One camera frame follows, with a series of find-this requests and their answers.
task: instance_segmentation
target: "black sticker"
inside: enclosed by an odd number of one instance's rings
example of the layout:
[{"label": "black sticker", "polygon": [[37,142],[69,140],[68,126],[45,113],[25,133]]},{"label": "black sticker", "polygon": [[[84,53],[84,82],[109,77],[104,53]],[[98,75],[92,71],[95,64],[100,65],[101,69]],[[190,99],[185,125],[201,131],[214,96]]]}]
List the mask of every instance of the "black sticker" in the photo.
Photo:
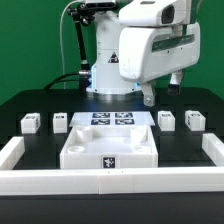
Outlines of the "black sticker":
[{"label": "black sticker", "polygon": [[116,119],[115,124],[117,125],[129,125],[129,124],[135,124],[133,119]]},{"label": "black sticker", "polygon": [[116,55],[116,53],[114,52],[110,58],[110,60],[108,61],[108,63],[119,63],[118,57]]},{"label": "black sticker", "polygon": [[170,114],[162,114],[162,117],[170,117]]},{"label": "black sticker", "polygon": [[103,168],[115,168],[115,157],[103,157]]},{"label": "black sticker", "polygon": [[191,114],[192,117],[200,117],[200,114]]},{"label": "black sticker", "polygon": [[93,119],[91,125],[109,125],[110,119]]},{"label": "black sticker", "polygon": [[26,119],[35,119],[35,116],[27,116]]},{"label": "black sticker", "polygon": [[109,118],[110,113],[93,113],[93,118]]},{"label": "black sticker", "polygon": [[63,119],[64,116],[56,116],[56,119]]}]

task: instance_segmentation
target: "black table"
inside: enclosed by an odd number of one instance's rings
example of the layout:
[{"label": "black table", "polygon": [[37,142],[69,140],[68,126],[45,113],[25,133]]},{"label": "black table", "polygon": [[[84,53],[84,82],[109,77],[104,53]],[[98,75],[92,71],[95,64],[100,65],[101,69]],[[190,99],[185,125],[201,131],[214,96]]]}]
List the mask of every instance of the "black table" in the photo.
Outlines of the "black table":
[{"label": "black table", "polygon": [[[25,148],[16,170],[59,169],[59,153],[69,134],[53,133],[53,114],[67,112],[150,111],[159,153],[159,167],[214,166],[201,149],[202,134],[214,133],[224,140],[224,101],[206,89],[183,88],[177,97],[157,89],[156,105],[143,105],[142,97],[106,102],[80,96],[78,90],[28,90],[0,107],[0,146],[21,136],[20,120],[38,112],[41,127],[25,135]],[[161,132],[157,112],[171,111],[175,132]],[[191,132],[185,111],[200,111],[206,117],[204,132]],[[224,193],[155,193],[121,195],[1,196],[1,223],[223,223]]]}]

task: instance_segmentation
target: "green background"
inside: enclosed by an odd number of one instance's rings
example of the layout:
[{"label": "green background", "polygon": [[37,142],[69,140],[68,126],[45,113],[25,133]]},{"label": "green background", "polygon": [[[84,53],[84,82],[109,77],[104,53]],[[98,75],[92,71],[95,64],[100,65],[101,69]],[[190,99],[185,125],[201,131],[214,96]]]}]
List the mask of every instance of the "green background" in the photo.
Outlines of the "green background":
[{"label": "green background", "polygon": [[[69,0],[0,1],[0,104],[16,93],[42,89],[62,74],[59,42],[61,13]],[[201,57],[187,69],[184,87],[204,87],[224,99],[224,1],[205,0],[198,13],[201,26]],[[95,60],[94,26],[83,28],[87,56]],[[74,24],[64,20],[66,72],[79,69]],[[157,82],[167,86],[168,77]]]}]

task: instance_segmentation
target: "small white block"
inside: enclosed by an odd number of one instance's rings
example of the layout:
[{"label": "small white block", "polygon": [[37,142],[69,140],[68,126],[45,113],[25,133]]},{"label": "small white block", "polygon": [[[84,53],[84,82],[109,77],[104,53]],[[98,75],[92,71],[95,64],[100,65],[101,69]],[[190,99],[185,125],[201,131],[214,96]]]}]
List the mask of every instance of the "small white block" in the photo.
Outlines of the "small white block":
[{"label": "small white block", "polygon": [[40,114],[30,113],[21,120],[22,134],[34,134],[40,127]]},{"label": "small white block", "polygon": [[158,124],[161,131],[175,131],[175,117],[170,111],[158,112]]},{"label": "small white block", "polygon": [[205,120],[205,117],[199,111],[188,110],[185,112],[185,124],[191,131],[204,131]]},{"label": "small white block", "polygon": [[0,151],[0,170],[12,170],[24,152],[23,137],[13,137]]},{"label": "small white block", "polygon": [[56,113],[53,118],[54,133],[67,133],[67,113]]}]

